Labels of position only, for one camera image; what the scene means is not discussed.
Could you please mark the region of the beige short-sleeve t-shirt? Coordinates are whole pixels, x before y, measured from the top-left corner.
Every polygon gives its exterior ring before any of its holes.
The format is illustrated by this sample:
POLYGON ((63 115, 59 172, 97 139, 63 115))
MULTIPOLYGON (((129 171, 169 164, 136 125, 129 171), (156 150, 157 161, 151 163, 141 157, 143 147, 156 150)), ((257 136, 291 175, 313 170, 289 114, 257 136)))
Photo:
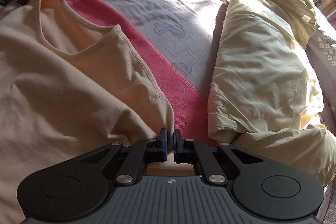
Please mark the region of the beige short-sleeve t-shirt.
POLYGON ((16 194, 29 174, 173 127, 170 102, 119 25, 94 24, 66 0, 1 8, 1 223, 23 221, 16 194))

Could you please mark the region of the pink fleece blanket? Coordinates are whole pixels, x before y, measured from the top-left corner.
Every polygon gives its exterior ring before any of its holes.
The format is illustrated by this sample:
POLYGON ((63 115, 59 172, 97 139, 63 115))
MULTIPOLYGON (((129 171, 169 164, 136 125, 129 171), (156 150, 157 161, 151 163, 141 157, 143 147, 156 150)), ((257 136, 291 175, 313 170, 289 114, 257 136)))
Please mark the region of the pink fleece blanket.
POLYGON ((136 30, 123 15, 102 0, 66 0, 78 14, 102 26, 119 24, 126 37, 153 73, 159 87, 171 103, 175 127, 184 138, 195 138, 209 146, 216 141, 207 135, 206 99, 173 67, 173 65, 136 30))

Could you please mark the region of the pale yellow duvet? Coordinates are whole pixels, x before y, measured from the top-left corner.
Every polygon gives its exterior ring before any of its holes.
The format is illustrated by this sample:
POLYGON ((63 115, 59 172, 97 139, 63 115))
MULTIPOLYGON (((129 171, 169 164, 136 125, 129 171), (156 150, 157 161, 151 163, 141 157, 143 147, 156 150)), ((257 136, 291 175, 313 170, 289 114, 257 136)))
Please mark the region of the pale yellow duvet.
POLYGON ((335 136, 319 121, 322 89, 306 54, 312 0, 230 0, 207 103, 210 138, 335 178, 335 136))

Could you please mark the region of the grey diamond-print pillow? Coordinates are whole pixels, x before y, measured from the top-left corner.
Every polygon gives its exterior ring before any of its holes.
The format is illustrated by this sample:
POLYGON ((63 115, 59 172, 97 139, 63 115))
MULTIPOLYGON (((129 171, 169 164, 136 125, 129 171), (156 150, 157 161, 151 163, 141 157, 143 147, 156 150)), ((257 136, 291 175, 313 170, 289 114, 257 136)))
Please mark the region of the grey diamond-print pillow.
POLYGON ((306 53, 322 89, 321 119, 335 133, 335 28, 315 9, 317 29, 309 39, 306 53))

